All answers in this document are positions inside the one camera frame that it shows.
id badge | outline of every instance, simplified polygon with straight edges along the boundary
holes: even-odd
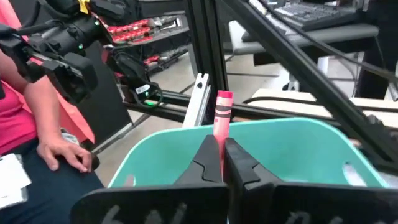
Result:
[[[26,202],[29,184],[20,155],[0,157],[0,209]]]

teal bin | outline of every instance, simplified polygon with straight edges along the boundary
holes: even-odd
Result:
[[[160,131],[135,145],[110,187],[173,184],[188,167],[212,126]],[[266,169],[284,181],[349,184],[343,172],[351,165],[368,187],[388,187],[374,167],[334,127],[307,118],[233,123],[234,138]]]

crayon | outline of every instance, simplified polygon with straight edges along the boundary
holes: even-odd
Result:
[[[213,135],[218,143],[218,152],[220,154],[221,173],[224,168],[225,139],[229,134],[229,122],[231,119],[233,104],[233,92],[218,91],[216,101],[216,111],[214,115]]]

floor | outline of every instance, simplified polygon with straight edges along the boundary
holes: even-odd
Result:
[[[356,70],[355,66],[347,64],[347,66]],[[260,76],[241,76],[229,75],[229,89],[234,92],[234,101],[242,102],[250,98],[259,88],[275,88],[282,89],[289,78],[287,72],[279,64],[264,65],[255,67],[252,62],[252,55],[236,56],[226,63],[228,72],[231,73],[250,73],[258,75],[275,75],[276,77],[260,77]],[[330,78],[352,78],[352,74],[338,60],[330,59],[328,67],[328,77]],[[151,80],[157,82],[162,89],[180,92],[189,84],[195,81],[192,68],[190,65],[189,55],[186,54],[180,58],[180,61],[169,69],[154,75]],[[334,83],[348,96],[352,95],[354,82],[334,81]],[[192,89],[188,89],[185,93],[190,94]],[[135,111],[129,111],[133,121],[137,120],[142,114]],[[176,123],[162,118],[150,117],[142,124],[135,127],[123,138],[117,140],[107,149],[99,154],[101,160],[100,167],[96,173],[104,183],[108,185],[112,176],[117,171],[120,163],[126,154],[141,139],[152,133],[164,129],[173,129],[181,127],[181,123]]]

woman's hand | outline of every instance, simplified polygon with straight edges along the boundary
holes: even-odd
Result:
[[[91,153],[65,140],[61,135],[40,139],[37,153],[52,171],[59,168],[59,161],[55,157],[63,156],[71,166],[80,172],[91,172]]]

